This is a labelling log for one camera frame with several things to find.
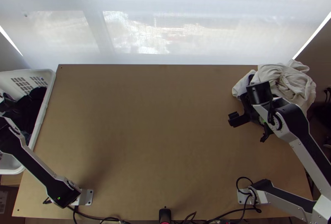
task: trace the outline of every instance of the black robot arm segment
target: black robot arm segment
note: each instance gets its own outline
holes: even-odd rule
[[[90,205],[93,191],[77,187],[69,179],[56,175],[25,144],[25,138],[9,118],[0,117],[0,151],[14,156],[45,187],[52,202],[68,205]]]

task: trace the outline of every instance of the plastic basket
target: plastic basket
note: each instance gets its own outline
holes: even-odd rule
[[[41,104],[39,114],[34,125],[34,130],[28,147],[33,150],[40,131],[41,124],[46,113],[50,94],[55,81],[55,72],[50,69],[45,70],[15,70],[0,72],[0,89],[8,93],[15,100],[19,100],[24,95],[37,87],[47,87],[47,91]],[[13,156],[0,153],[0,174],[19,174],[24,171],[24,166]]]

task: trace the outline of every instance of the black cable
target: black cable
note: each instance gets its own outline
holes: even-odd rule
[[[324,90],[323,92],[325,93],[325,101],[324,102],[326,102],[328,100],[328,91]]]
[[[329,92],[329,100],[328,100],[328,102],[330,102],[330,98],[331,98],[331,88],[328,87],[328,88],[326,88],[326,90]]]
[[[241,179],[247,179],[248,181],[251,182],[251,184],[253,184],[253,181],[250,180],[248,177],[245,177],[245,176],[241,176],[241,177],[239,177],[239,178],[237,179],[237,181],[235,182],[235,186],[237,187],[238,192],[240,192],[240,193],[242,193],[242,194],[244,194],[244,195],[251,195],[251,193],[245,193],[245,192],[242,192],[242,191],[239,189],[239,187],[238,187],[238,183],[239,183],[239,181],[240,181]]]
[[[74,220],[75,224],[77,224],[77,221],[76,221],[76,218],[75,218],[77,208],[78,208],[78,206],[75,206],[74,211],[72,212],[72,219]]]
[[[247,204],[248,198],[250,198],[250,197],[251,197],[251,195],[247,196],[247,198],[246,198],[246,201],[245,201],[245,203],[244,203],[244,210],[242,211],[241,218],[239,219],[238,222],[241,222],[241,220],[244,218],[245,211],[246,211],[246,204]]]
[[[51,200],[49,200],[49,197],[47,197],[44,201],[43,201],[43,204],[50,204],[52,203]]]
[[[104,221],[113,221],[113,222],[119,222],[119,221],[121,221],[124,224],[131,224],[130,222],[127,222],[127,221],[124,221],[124,220],[120,220],[120,219],[115,218],[115,217],[99,218],[99,217],[94,217],[94,216],[86,215],[86,214],[81,213],[80,211],[78,211],[78,206],[75,206],[75,208],[72,208],[70,206],[67,206],[67,208],[69,208],[70,210],[72,210],[74,212],[74,215],[75,214],[78,214],[78,215],[81,215],[81,216],[83,216],[83,217],[85,217],[87,219],[101,221],[101,223],[104,222]]]
[[[188,216],[186,216],[186,218],[180,223],[180,224],[185,224],[185,222],[189,219],[189,217],[191,217],[192,216],[192,218],[190,219],[190,221],[193,221],[193,219],[194,219],[194,217],[195,217],[195,215],[197,214],[197,212],[195,211],[195,212],[193,212],[193,213],[191,213],[191,214],[189,214]]]
[[[269,101],[269,111],[268,111],[268,123],[270,123],[271,125],[275,125],[275,121],[273,120],[273,113],[274,113],[274,109],[272,106],[272,97]]]

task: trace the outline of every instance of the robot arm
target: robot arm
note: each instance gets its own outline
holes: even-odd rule
[[[55,174],[26,145],[13,121],[0,117],[0,151],[14,156],[45,187],[48,197],[61,208],[68,205],[91,205],[93,191],[80,189],[69,179]]]
[[[270,180],[262,179],[241,189],[253,196],[247,203],[273,204],[309,224],[331,224],[331,164],[310,135],[309,123],[301,108],[283,98],[273,98],[269,82],[248,86],[247,97],[264,126],[265,134],[261,141],[274,133],[289,143],[321,193],[317,201],[311,201],[278,189]],[[239,115],[235,112],[229,117],[230,125],[236,126],[233,122]],[[237,195],[238,201],[244,203],[247,195],[240,192]]]

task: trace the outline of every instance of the crumpled fabric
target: crumpled fabric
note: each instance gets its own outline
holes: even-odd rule
[[[316,98],[316,83],[306,73],[309,67],[299,61],[290,60],[287,64],[259,65],[251,70],[232,88],[232,95],[239,98],[246,91],[249,75],[254,74],[250,84],[269,81],[271,92],[301,107],[304,114]]]

